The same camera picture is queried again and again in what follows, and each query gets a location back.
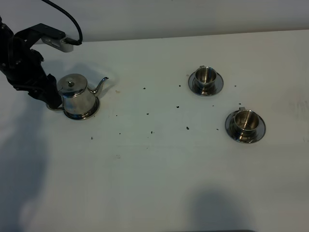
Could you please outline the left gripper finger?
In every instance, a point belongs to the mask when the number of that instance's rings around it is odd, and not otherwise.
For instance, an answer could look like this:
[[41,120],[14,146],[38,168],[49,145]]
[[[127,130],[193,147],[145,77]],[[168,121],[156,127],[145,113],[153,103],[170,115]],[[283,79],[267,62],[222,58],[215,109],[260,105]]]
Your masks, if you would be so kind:
[[45,102],[51,109],[57,109],[62,104],[56,87],[56,78],[53,75],[48,74],[40,82],[40,88],[42,91],[39,100]]

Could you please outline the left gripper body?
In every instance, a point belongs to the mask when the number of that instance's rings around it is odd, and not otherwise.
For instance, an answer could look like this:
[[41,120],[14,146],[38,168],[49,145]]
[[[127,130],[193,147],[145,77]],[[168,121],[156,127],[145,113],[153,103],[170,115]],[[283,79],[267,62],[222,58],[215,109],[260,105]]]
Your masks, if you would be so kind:
[[14,34],[7,25],[4,26],[4,75],[15,89],[41,94],[40,82],[47,75],[41,66],[42,55],[31,47],[42,36],[63,39],[65,33],[37,24]]

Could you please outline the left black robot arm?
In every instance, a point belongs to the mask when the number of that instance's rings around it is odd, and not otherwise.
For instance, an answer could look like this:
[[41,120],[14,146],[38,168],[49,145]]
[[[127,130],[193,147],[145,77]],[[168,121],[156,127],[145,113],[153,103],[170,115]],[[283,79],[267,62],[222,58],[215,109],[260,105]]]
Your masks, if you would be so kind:
[[64,32],[44,24],[37,24],[14,34],[4,23],[0,24],[0,71],[17,91],[45,102],[57,109],[62,100],[56,87],[56,78],[46,74],[41,66],[43,56],[31,47],[42,37],[63,39]]

